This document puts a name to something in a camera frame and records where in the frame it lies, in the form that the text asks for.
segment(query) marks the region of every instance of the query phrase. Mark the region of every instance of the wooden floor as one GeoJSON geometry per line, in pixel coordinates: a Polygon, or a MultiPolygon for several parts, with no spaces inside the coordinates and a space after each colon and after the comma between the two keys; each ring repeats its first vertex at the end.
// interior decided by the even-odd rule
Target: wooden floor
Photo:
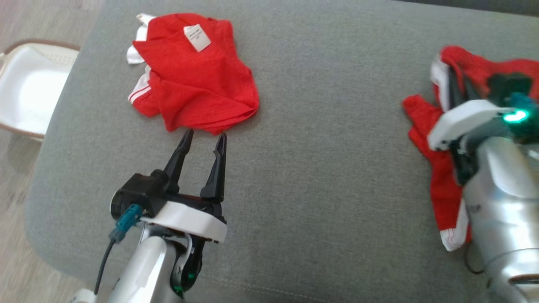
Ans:
{"type": "MultiPolygon", "coordinates": [[[[0,49],[25,38],[82,45],[104,0],[1,0],[0,49]]],[[[83,281],[44,263],[24,234],[24,198],[40,143],[0,129],[0,303],[62,303],[83,281]]],[[[105,302],[108,289],[102,289],[105,302]]]]}

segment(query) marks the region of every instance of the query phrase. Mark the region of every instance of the green led light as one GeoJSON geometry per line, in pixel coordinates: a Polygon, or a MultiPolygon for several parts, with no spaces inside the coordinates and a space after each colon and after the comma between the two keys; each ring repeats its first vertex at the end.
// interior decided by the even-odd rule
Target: green led light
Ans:
{"type": "Polygon", "coordinates": [[[518,109],[514,113],[504,115],[503,119],[505,120],[505,122],[516,123],[526,119],[526,117],[528,117],[528,113],[521,109],[518,109]]]}

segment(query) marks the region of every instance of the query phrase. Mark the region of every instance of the white stripe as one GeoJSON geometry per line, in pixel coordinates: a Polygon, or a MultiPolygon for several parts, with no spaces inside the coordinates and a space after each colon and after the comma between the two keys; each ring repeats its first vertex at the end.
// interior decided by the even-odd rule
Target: white stripe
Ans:
{"type": "Polygon", "coordinates": [[[461,199],[455,228],[440,230],[441,242],[447,251],[454,251],[464,244],[467,232],[468,213],[466,212],[466,203],[464,199],[461,199]]]}
{"type": "Polygon", "coordinates": [[[436,56],[431,65],[431,81],[438,86],[438,100],[444,112],[449,110],[449,77],[447,71],[449,66],[440,59],[440,54],[436,56]]]}
{"type": "Polygon", "coordinates": [[[146,89],[144,89],[142,91],[139,91],[138,93],[132,95],[133,96],[132,98],[131,98],[131,96],[129,96],[129,101],[131,102],[131,104],[133,104],[138,97],[140,97],[140,96],[146,94],[147,92],[149,92],[150,89],[151,89],[151,87],[148,86],[146,89]]]}

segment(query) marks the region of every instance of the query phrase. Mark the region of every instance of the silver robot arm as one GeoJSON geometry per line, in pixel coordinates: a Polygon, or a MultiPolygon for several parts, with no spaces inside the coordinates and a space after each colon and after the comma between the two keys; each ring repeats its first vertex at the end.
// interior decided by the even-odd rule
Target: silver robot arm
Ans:
{"type": "Polygon", "coordinates": [[[227,227],[224,200],[226,135],[214,150],[215,161],[200,196],[179,193],[178,179],[193,130],[184,134],[164,170],[134,174],[114,195],[110,212],[117,221],[110,233],[95,290],[79,291],[71,303],[96,302],[103,268],[112,246],[135,224],[142,236],[116,282],[111,303],[182,303],[202,269],[206,242],[222,243],[227,227]]]}
{"type": "Polygon", "coordinates": [[[429,134],[449,150],[472,230],[490,278],[490,302],[539,302],[539,167],[526,144],[539,141],[539,110],[522,74],[489,79],[481,99],[449,71],[450,109],[429,134]]]}
{"type": "Polygon", "coordinates": [[[492,300],[539,302],[539,190],[530,165],[535,160],[504,137],[485,140],[476,157],[478,171],[463,196],[492,300]]]}

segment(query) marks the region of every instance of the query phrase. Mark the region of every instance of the white chair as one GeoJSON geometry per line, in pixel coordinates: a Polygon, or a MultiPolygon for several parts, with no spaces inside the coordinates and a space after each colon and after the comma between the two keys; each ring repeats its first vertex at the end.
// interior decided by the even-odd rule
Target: white chair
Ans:
{"type": "Polygon", "coordinates": [[[0,127],[41,141],[78,54],[76,45],[40,39],[0,54],[0,127]]]}

